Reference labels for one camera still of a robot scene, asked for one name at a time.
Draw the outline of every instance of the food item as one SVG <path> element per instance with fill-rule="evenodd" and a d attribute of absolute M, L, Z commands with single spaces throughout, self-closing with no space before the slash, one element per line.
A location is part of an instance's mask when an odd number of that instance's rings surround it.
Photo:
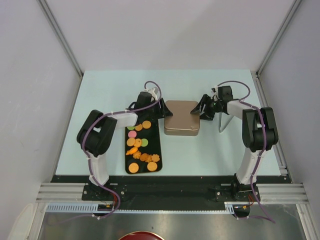
<path fill-rule="evenodd" d="M 134 146 L 137 148 L 141 147 L 141 144 L 142 144 L 142 141 L 140 138 L 137 138 L 134 142 Z"/>
<path fill-rule="evenodd" d="M 147 139 L 145 139 L 145 138 L 142 138 L 141 139 L 141 147 L 146 147 L 147 145 L 148 145 L 148 140 Z"/>
<path fill-rule="evenodd" d="M 147 162 L 147 163 L 152 162 L 152 156 L 151 156 L 151 155 L 148 155 L 148 158 L 147 158 L 146 162 Z"/>
<path fill-rule="evenodd" d="M 149 162 L 148 165 L 146 166 L 146 168 L 150 171 L 150 172 L 154 172 L 155 170 L 157 170 L 158 165 L 155 162 Z"/>
<path fill-rule="evenodd" d="M 138 126 L 135 126 L 135 130 L 138 131 L 138 132 L 141 131 L 142 128 L 143 128 L 142 124 L 139 124 Z"/>
<path fill-rule="evenodd" d="M 142 154 L 142 155 L 140 156 L 140 160 L 141 160 L 142 162 L 145 162 L 145 161 L 147 161 L 148 157 L 149 157 L 149 155 L 148 155 L 147 153 L 144 153 L 144 154 Z"/>
<path fill-rule="evenodd" d="M 141 152 L 140 152 L 140 151 L 137 151 L 137 152 L 135 152 L 135 153 L 133 154 L 133 158 L 134 158 L 134 159 L 140 159 L 140 157 L 141 157 Z"/>
<path fill-rule="evenodd" d="M 151 122 L 150 122 L 150 121 L 144 121 L 144 122 L 142 123 L 142 127 L 143 127 L 144 129 L 149 129 L 149 128 L 151 127 Z"/>
<path fill-rule="evenodd" d="M 137 136 L 137 132 L 136 131 L 130 131 L 128 132 L 128 137 L 129 138 L 135 138 Z"/>
<path fill-rule="evenodd" d="M 129 147 L 132 147 L 133 145 L 135 145 L 135 142 L 136 142 L 136 139 L 133 138 L 133 137 L 130 137 L 128 138 L 128 140 L 126 141 L 126 144 L 129 146 Z"/>
<path fill-rule="evenodd" d="M 152 162 L 159 162 L 160 161 L 160 157 L 159 157 L 159 155 L 158 154 L 153 154 L 152 156 L 151 156 L 151 160 L 152 160 Z"/>
<path fill-rule="evenodd" d="M 135 174 L 139 170 L 139 165 L 137 163 L 133 162 L 129 165 L 128 169 L 129 169 L 130 173 Z"/>
<path fill-rule="evenodd" d="M 137 151 L 138 151 L 138 148 L 136 146 L 134 146 L 129 151 L 126 151 L 125 155 L 132 155 L 132 154 L 136 153 Z"/>

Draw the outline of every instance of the purple cable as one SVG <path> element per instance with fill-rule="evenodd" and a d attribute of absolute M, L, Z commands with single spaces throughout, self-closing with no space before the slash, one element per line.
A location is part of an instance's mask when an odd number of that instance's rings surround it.
<path fill-rule="evenodd" d="M 159 85 L 158 85 L 157 83 L 155 83 L 154 81 L 146 81 L 146 82 L 144 83 L 144 88 L 146 88 L 146 86 L 147 86 L 148 83 L 152 83 L 152 84 L 154 84 L 154 85 L 158 88 L 158 90 L 159 90 L 159 98 L 158 98 L 157 101 L 155 101 L 154 103 L 152 103 L 152 104 L 150 104 L 150 105 L 148 105 L 148 106 L 145 106 L 145 107 L 142 107 L 142 108 L 138 108 L 138 109 L 134 109 L 134 110 L 125 110 L 125 111 L 117 111 L 117 112 L 113 112 L 113 113 L 111 113 L 111 112 L 106 113 L 106 114 L 102 115 L 101 117 L 99 117 L 97 120 L 95 120 L 95 122 L 89 127 L 89 129 L 86 131 L 86 133 L 85 133 L 85 135 L 84 135 L 84 138 L 83 138 L 83 141 L 82 141 L 82 144 L 81 144 L 81 148 L 82 148 L 84 154 L 86 154 L 87 157 L 88 157 L 89 172 L 90 172 L 90 174 L 92 175 L 92 179 L 95 181 L 95 183 L 96 183 L 99 187 L 101 187 L 101 188 L 103 188 L 104 190 L 107 190 L 108 192 L 114 194 L 114 195 L 116 196 L 116 198 L 118 199 L 118 204 L 116 205 L 116 207 L 115 207 L 111 212 L 109 212 L 107 215 L 100 217 L 100 219 L 107 218 L 108 216 L 110 216 L 111 214 L 113 214 L 116 210 L 118 210 L 118 208 L 119 208 L 119 206 L 120 206 L 120 203 L 121 203 L 121 200 L 120 200 L 119 195 L 118 195 L 115 191 L 113 191 L 113 190 L 111 190 L 111 189 L 103 186 L 102 184 L 100 184 L 100 183 L 98 182 L 98 180 L 96 179 L 96 177 L 94 176 L 94 173 L 93 173 L 93 170 L 92 170 L 92 167 L 91 167 L 91 156 L 90 156 L 90 154 L 89 154 L 89 153 L 86 151 L 86 149 L 85 149 L 85 144 L 86 144 L 88 135 L 89 135 L 89 133 L 92 131 L 92 129 L 94 129 L 94 127 L 97 125 L 97 123 L 98 123 L 99 121 L 101 121 L 101 120 L 102 120 L 103 118 L 105 118 L 105 117 L 112 116 L 112 115 L 117 115 L 117 114 L 135 113 L 135 112 L 139 112 L 139 111 L 142 111 L 142 110 L 146 110 L 146 109 L 151 108 L 151 107 L 153 107 L 154 105 L 158 104 L 159 101 L 160 101 L 160 99 L 161 99 L 161 97 L 162 97 L 161 89 L 160 89 Z"/>
<path fill-rule="evenodd" d="M 244 82 L 242 82 L 242 81 L 235 81 L 235 80 L 224 81 L 224 82 L 219 83 L 219 84 L 218 84 L 218 87 L 221 86 L 221 85 L 223 85 L 223 84 L 227 84 L 227 83 L 241 84 L 241 85 L 245 86 L 245 87 L 248 89 L 248 94 L 247 94 L 246 96 L 240 98 L 240 99 L 239 99 L 239 102 L 241 102 L 241 101 L 245 100 L 247 97 L 249 97 L 249 95 L 250 95 L 250 93 L 251 93 L 251 90 L 250 90 L 250 87 L 249 87 L 247 84 L 245 84 Z"/>
<path fill-rule="evenodd" d="M 251 190 L 252 192 L 254 193 L 255 192 L 255 188 L 254 188 L 254 175 L 258 169 L 258 166 L 260 164 L 260 161 L 261 161 L 261 156 L 262 154 L 264 153 L 264 151 L 266 150 L 267 148 L 267 134 L 266 134 L 266 127 L 265 127 L 265 121 L 264 121 L 264 118 L 262 116 L 262 113 L 260 111 L 260 109 L 257 107 L 257 106 L 254 106 L 254 105 L 251 105 L 247 102 L 243 102 L 243 101 L 240 101 L 241 104 L 244 104 L 246 106 L 249 106 L 253 109 L 256 109 L 258 114 L 259 114 L 259 118 L 260 118 L 260 123 L 261 123 L 261 126 L 262 126 L 262 134 L 263 134 L 263 147 L 262 147 L 262 150 L 260 151 L 259 155 L 258 155 L 258 158 L 257 158 L 257 161 L 256 161 L 256 164 L 254 166 L 254 169 L 252 171 L 252 174 L 251 174 L 251 177 L 250 177 L 250 186 L 251 186 Z M 261 210 L 263 211 L 263 213 L 266 215 L 266 217 L 264 216 L 249 216 L 249 217 L 237 217 L 238 219 L 265 219 L 265 220 L 268 220 L 272 223 L 276 223 L 275 220 L 272 219 L 272 217 L 268 214 L 268 212 L 266 211 L 266 209 L 262 206 L 261 202 L 259 201 L 258 197 L 254 195 L 254 198 L 256 200 L 256 202 L 258 203 L 259 207 L 261 208 Z"/>

